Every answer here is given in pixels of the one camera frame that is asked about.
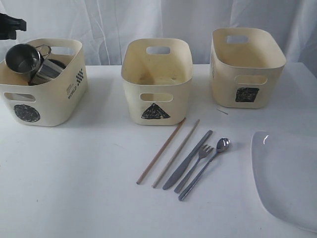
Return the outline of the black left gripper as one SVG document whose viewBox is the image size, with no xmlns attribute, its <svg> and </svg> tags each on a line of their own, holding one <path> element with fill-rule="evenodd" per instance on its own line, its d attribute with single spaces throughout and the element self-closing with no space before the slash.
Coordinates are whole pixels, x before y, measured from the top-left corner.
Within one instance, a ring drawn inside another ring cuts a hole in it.
<svg viewBox="0 0 317 238">
<path fill-rule="evenodd" d="M 21 18 L 14 18 L 7 14 L 0 14 L 0 39 L 16 40 L 16 31 L 27 31 L 27 23 Z"/>
</svg>

